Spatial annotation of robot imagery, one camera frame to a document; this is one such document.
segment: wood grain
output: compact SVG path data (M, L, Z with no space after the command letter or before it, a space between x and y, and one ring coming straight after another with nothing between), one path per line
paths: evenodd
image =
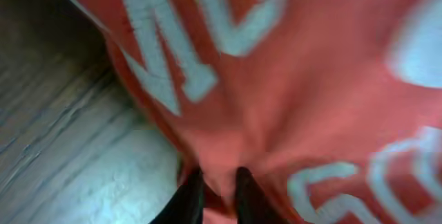
M177 154L67 0L0 0L0 224L148 223Z

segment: red bag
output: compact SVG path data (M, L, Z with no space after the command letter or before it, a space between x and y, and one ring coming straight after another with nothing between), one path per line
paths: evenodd
M442 0L71 1L227 205L248 167L293 223L442 220Z

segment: white print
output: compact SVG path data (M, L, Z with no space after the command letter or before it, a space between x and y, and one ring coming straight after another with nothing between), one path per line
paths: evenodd
M387 145L371 161L367 175L368 185L379 203L398 223L419 224L428 216L426 214L413 216L395 197L385 179L389 161L403 152L416 149L419 153L413 163L413 174L421 186L440 204L442 202L442 186L436 176L436 160L441 135L442 131L440 129L424 127L416 138Z
M442 0L423 0L393 47L389 67L404 82L442 88Z
M310 203L307 191L309 185L330 178L347 178L357 173L356 166L346 162L337 162L314 169L303 169L292 175L288 182L288 192L294 208L305 221L310 223L335 223L350 213L362 223L379 223L361 199L349 194L335 196L318 209L314 209Z
M227 0L198 0L218 49L235 57L246 56L282 16L286 0L259 0L237 26Z
M183 91L192 102L200 101L214 87L217 77L210 66L200 63L171 5L171 0L123 2L148 70L131 58L128 58L128 63L144 88L172 113L179 115L180 106L162 47L155 33L155 23L158 24L176 63L186 77Z

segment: wooden surface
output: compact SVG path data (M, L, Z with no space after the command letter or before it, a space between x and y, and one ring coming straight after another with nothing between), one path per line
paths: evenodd
M0 0L0 224L148 223L177 154L67 0Z

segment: red fabric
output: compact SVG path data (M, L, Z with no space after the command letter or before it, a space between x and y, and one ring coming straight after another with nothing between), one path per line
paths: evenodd
M422 127L442 127L442 91L403 82L386 65L387 49L418 0L287 0L277 26L241 59L215 47L198 0L171 0L200 59L218 76L215 87L192 103L181 90L182 73L162 37L181 116L153 100L123 58L116 43L146 65L123 1L78 1L112 31L104 30L110 56L141 109L184 154L187 168L201 166L205 181L227 205L236 169L245 166L285 218L302 222L289 198L289 177L304 168L345 161L357 165L358 173L309 186L311 204L319 207L349 194L383 223L395 223L367 186L369 159ZM228 1L237 23L259 3ZM389 169L387 177L415 214L436 200L411 175L410 159L390 164L399 169ZM222 213L206 212L205 223L234 223ZM357 222L348 214L339 223Z

